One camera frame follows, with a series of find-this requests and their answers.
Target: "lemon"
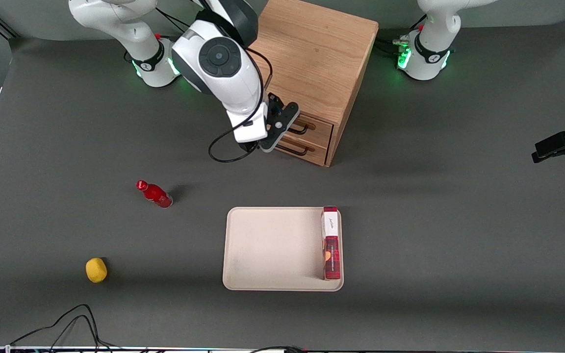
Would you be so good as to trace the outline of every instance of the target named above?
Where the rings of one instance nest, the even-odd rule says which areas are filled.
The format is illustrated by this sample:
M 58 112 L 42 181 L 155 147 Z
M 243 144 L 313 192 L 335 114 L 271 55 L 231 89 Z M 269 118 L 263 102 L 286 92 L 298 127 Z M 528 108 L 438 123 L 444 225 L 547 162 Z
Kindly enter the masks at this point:
M 86 265 L 87 277 L 93 283 L 100 283 L 108 275 L 106 264 L 99 257 L 93 257 L 87 261 Z

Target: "beige tray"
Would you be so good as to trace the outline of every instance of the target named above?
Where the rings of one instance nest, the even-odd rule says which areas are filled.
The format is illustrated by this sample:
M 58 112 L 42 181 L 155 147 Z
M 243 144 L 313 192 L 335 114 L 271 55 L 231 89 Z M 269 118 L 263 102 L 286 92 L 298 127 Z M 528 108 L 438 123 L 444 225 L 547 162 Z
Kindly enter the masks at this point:
M 224 286 L 229 290 L 338 291 L 324 280 L 322 207 L 236 207 L 228 212 Z

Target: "red bottle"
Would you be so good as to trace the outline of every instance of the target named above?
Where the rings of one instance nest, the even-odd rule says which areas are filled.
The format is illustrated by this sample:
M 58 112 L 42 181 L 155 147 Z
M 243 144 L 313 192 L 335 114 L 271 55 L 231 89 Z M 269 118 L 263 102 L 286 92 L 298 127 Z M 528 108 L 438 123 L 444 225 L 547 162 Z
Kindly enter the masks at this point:
M 154 202 L 163 208 L 167 208 L 173 205 L 173 198 L 171 195 L 167 194 L 158 185 L 148 184 L 143 180 L 139 180 L 136 183 L 136 188 L 143 192 L 143 196 L 149 201 Z

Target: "drawer handle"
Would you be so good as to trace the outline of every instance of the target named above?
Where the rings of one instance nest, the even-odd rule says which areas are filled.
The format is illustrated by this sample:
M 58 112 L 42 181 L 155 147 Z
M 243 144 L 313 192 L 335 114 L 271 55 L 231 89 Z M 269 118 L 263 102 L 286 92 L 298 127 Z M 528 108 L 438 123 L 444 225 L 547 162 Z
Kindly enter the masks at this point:
M 302 130 L 296 130 L 296 129 L 293 129 L 293 128 L 290 127 L 289 129 L 287 129 L 287 131 L 291 132 L 292 134 L 303 135 L 303 134 L 307 133 L 308 129 L 309 129 L 309 125 L 305 124 L 305 128 L 302 129 Z
M 300 157 L 301 157 L 301 156 L 305 156 L 305 155 L 307 154 L 307 152 L 309 151 L 309 148 L 308 148 L 308 147 L 305 147 L 305 150 L 302 151 L 302 152 L 294 151 L 294 150 L 292 150 L 292 149 L 289 148 L 289 147 L 284 147 L 284 146 L 281 146 L 281 145 L 278 145 L 278 146 L 276 146 L 276 147 L 280 148 L 280 149 L 283 150 L 283 151 L 287 151 L 287 152 L 289 152 L 289 153 L 295 154 L 296 156 L 300 156 Z

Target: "bottle cap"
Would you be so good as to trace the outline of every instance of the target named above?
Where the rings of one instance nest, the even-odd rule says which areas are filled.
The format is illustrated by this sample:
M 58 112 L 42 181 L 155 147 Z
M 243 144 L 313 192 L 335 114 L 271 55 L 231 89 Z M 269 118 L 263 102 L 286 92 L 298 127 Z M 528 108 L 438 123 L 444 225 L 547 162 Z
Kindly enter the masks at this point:
M 148 188 L 148 184 L 143 180 L 139 180 L 136 183 L 136 188 L 143 191 Z

